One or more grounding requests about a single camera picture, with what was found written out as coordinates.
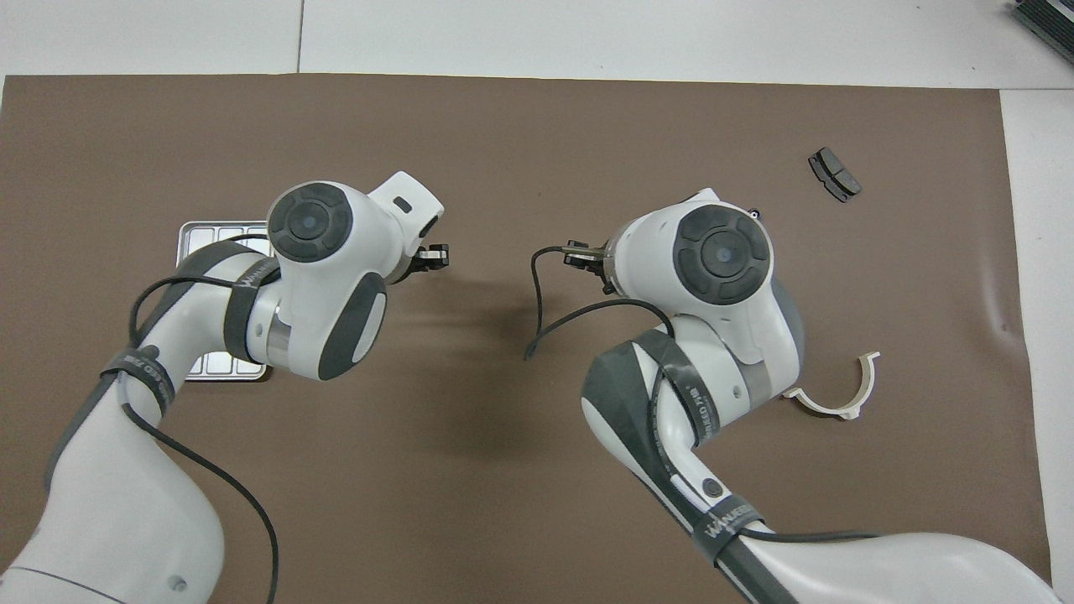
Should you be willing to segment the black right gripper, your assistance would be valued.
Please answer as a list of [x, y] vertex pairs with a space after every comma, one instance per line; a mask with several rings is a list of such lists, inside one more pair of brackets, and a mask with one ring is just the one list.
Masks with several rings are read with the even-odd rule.
[[616, 294], [613, 281], [607, 275], [605, 261], [607, 249], [590, 246], [583, 242], [568, 242], [565, 245], [565, 264], [593, 273], [603, 281], [603, 294]]

